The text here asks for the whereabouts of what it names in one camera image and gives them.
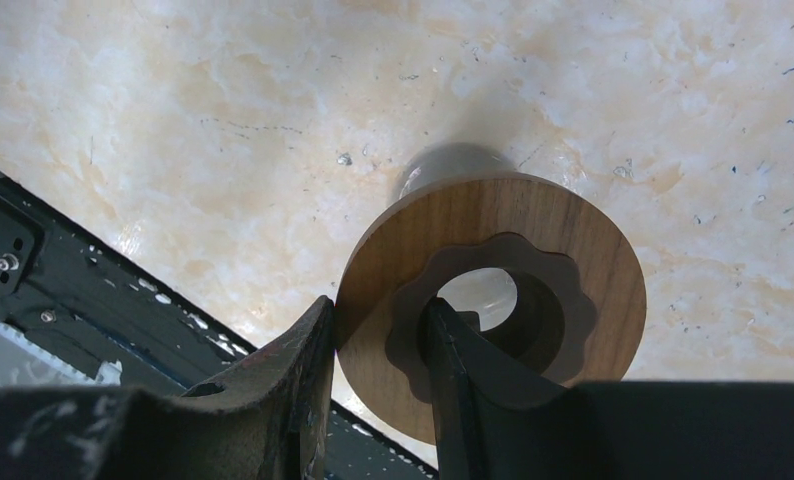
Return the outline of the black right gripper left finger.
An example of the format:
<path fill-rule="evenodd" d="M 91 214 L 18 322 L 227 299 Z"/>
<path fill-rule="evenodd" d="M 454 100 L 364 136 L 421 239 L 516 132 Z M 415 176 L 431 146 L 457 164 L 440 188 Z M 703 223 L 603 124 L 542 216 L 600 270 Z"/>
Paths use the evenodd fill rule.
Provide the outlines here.
<path fill-rule="evenodd" d="M 0 479 L 321 479 L 334 304 L 180 396 L 0 388 Z"/>

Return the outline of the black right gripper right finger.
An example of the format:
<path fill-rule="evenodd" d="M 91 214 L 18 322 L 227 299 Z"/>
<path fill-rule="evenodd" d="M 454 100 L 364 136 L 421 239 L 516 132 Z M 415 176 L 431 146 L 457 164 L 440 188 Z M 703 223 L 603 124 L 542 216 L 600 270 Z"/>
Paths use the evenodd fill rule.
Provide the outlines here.
<path fill-rule="evenodd" d="M 443 479 L 794 479 L 794 383 L 563 387 L 425 310 Z"/>

